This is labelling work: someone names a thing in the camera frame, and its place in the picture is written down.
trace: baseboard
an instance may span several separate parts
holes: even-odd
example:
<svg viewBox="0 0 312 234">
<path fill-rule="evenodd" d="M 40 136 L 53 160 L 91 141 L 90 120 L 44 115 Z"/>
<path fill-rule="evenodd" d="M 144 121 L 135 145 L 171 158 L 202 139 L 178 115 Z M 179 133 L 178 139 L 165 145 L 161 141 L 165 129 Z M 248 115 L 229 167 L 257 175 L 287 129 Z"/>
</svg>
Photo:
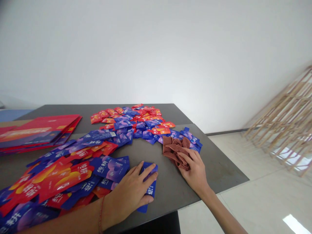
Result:
<svg viewBox="0 0 312 234">
<path fill-rule="evenodd" d="M 243 128 L 243 129 L 224 131 L 224 132 L 206 133 L 206 136 L 214 136 L 214 135 L 221 135 L 221 134 L 234 133 L 234 132 L 244 132 L 244 131 L 247 131 L 247 130 L 248 130 L 248 128 Z"/>
</svg>

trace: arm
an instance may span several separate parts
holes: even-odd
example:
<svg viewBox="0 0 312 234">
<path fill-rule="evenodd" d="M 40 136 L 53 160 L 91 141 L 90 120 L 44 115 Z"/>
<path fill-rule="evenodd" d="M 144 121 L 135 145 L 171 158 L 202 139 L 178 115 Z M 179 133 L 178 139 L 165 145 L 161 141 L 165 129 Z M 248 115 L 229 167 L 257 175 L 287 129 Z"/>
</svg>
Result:
<svg viewBox="0 0 312 234">
<path fill-rule="evenodd" d="M 186 171 L 179 168 L 182 176 L 187 181 L 189 186 L 197 193 L 209 208 L 215 219 L 226 234 L 241 234 L 247 232 L 239 224 L 239 222 L 225 208 L 222 202 L 218 199 L 214 191 L 209 187 L 206 179 L 205 165 L 197 151 L 184 148 L 189 155 L 183 154 L 185 161 L 189 164 L 190 170 Z"/>
<path fill-rule="evenodd" d="M 23 231 L 22 234 L 97 234 L 100 231 L 99 217 L 102 202 L 101 231 L 120 223 L 137 208 L 154 200 L 152 196 L 144 194 L 153 181 L 156 180 L 158 172 L 155 172 L 143 182 L 143 179 L 155 168 L 155 164 L 146 168 L 142 174 L 139 175 L 142 166 L 143 162 L 133 167 L 124 176 L 117 187 L 104 198 L 60 218 L 27 229 Z"/>
</svg>

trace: finger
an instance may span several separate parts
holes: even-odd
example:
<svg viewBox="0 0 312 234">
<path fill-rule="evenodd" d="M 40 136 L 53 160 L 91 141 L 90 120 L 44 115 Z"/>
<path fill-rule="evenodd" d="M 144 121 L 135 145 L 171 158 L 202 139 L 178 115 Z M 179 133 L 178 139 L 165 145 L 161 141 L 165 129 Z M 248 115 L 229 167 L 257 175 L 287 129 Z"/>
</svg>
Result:
<svg viewBox="0 0 312 234">
<path fill-rule="evenodd" d="M 142 174 L 140 175 L 140 177 L 142 177 L 142 180 L 145 179 L 145 177 L 148 176 L 148 174 L 156 167 L 156 164 L 152 164 L 150 165 L 148 168 L 146 168 Z"/>
<path fill-rule="evenodd" d="M 196 157 L 198 158 L 198 160 L 202 161 L 202 158 L 201 158 L 201 156 L 200 156 L 199 152 L 198 152 L 198 151 L 196 151 L 196 150 L 193 150 L 193 151 L 194 151 L 194 153 L 195 153 Z"/>
<path fill-rule="evenodd" d="M 194 165 L 194 161 L 189 156 L 187 156 L 186 154 L 180 153 L 180 152 L 178 152 L 177 154 L 180 157 L 182 157 L 189 164 L 189 166 L 192 168 L 192 165 Z"/>
<path fill-rule="evenodd" d="M 145 190 L 147 190 L 148 187 L 151 186 L 151 184 L 156 180 L 157 176 L 158 176 L 158 172 L 154 172 L 154 173 L 144 182 L 145 187 L 146 187 Z"/>
<path fill-rule="evenodd" d="M 141 207 L 143 205 L 147 205 L 148 203 L 151 203 L 152 201 L 154 201 L 154 198 L 150 195 L 144 195 L 142 197 L 142 199 L 140 200 L 139 204 L 138 204 L 138 207 Z"/>
<path fill-rule="evenodd" d="M 183 168 L 178 167 L 179 171 L 181 172 L 181 175 L 183 176 L 183 178 L 185 179 L 186 175 L 187 175 L 187 171 Z"/>
<path fill-rule="evenodd" d="M 140 164 L 136 167 L 136 169 L 133 172 L 134 175 L 139 175 L 139 173 L 143 167 L 143 163 L 144 163 L 144 161 L 140 162 Z"/>
<path fill-rule="evenodd" d="M 136 168 L 137 168 L 136 166 L 132 167 L 132 168 L 130 169 L 130 171 L 128 171 L 128 173 L 126 174 L 126 176 L 131 175 L 131 174 L 134 172 L 134 170 L 135 170 Z"/>
<path fill-rule="evenodd" d="M 185 151 L 188 152 L 188 154 L 189 154 L 190 157 L 193 159 L 193 161 L 197 161 L 197 160 L 198 160 L 198 158 L 197 158 L 197 156 L 196 156 L 194 150 L 188 149 L 188 148 L 184 148 L 184 147 L 183 147 L 183 149 L 185 149 Z"/>
</svg>

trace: brown rag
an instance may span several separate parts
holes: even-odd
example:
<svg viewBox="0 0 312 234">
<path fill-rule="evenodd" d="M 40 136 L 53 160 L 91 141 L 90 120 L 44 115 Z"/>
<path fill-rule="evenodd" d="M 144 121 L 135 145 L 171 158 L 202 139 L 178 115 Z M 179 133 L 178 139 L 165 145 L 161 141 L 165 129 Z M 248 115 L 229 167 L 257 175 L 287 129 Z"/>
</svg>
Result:
<svg viewBox="0 0 312 234">
<path fill-rule="evenodd" d="M 184 148 L 188 148 L 191 142 L 184 137 L 182 141 L 179 139 L 173 139 L 172 137 L 163 136 L 163 148 L 162 154 L 170 159 L 170 161 L 179 168 L 189 170 L 189 164 L 181 157 L 181 155 L 189 156 Z"/>
</svg>

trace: right hand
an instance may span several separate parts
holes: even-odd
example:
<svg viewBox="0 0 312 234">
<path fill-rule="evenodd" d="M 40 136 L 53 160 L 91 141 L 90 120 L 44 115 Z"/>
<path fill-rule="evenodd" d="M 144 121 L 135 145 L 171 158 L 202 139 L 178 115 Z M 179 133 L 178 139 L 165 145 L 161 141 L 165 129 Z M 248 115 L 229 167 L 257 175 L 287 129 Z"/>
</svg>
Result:
<svg viewBox="0 0 312 234">
<path fill-rule="evenodd" d="M 201 156 L 197 151 L 187 148 L 183 149 L 185 149 L 191 157 L 190 158 L 185 154 L 180 155 L 189 164 L 190 170 L 186 171 L 182 168 L 179 168 L 179 170 L 189 186 L 199 196 L 201 196 L 205 194 L 207 190 L 210 190 L 210 187 L 207 183 L 205 165 L 202 162 Z"/>
</svg>

